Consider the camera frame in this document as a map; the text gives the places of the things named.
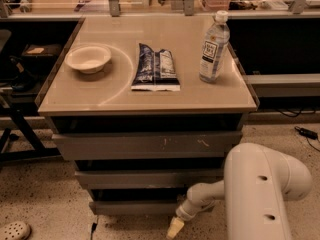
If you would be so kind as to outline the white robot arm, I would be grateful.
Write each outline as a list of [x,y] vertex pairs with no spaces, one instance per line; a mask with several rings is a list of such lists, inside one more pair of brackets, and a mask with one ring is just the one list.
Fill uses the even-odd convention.
[[167,238],[174,239],[187,221],[224,200],[228,240],[292,240],[284,202],[301,200],[311,189],[311,173],[300,160],[259,144],[239,144],[226,157],[221,181],[188,189]]

